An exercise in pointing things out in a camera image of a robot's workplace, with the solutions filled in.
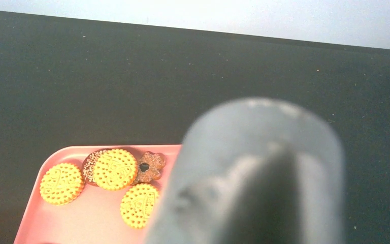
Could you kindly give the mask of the steel tong right blade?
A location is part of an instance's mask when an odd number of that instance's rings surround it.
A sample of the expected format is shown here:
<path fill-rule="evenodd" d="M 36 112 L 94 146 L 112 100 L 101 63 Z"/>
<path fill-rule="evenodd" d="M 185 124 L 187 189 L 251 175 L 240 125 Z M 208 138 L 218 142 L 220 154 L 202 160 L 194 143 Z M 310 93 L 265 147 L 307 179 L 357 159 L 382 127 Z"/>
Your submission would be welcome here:
<path fill-rule="evenodd" d="M 345 243 L 344 152 L 289 102 L 238 99 L 187 131 L 145 243 Z"/>

